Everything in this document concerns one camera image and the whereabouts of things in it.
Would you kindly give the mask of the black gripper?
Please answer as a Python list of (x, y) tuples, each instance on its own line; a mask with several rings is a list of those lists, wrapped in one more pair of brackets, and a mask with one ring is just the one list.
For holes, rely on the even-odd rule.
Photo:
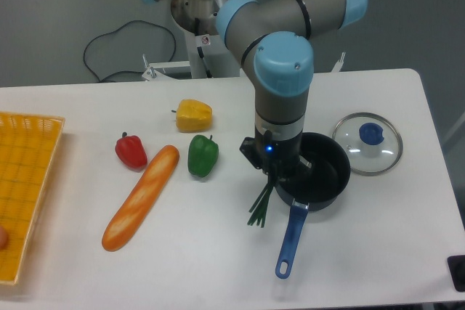
[(312, 176), (313, 164), (304, 157), (310, 132), (300, 132), (290, 139), (279, 139), (276, 133), (255, 128), (255, 137), (246, 137), (240, 152), (248, 162), (265, 174), (276, 176), (277, 181), (294, 177), (308, 179)]

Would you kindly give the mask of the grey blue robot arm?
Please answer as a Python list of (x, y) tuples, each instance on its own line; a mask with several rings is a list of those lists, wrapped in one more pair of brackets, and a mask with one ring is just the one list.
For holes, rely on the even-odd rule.
[(368, 0), (213, 1), (216, 33), (255, 89), (255, 136), (243, 154), (271, 182), (287, 179), (300, 161), (310, 39), (360, 20)]

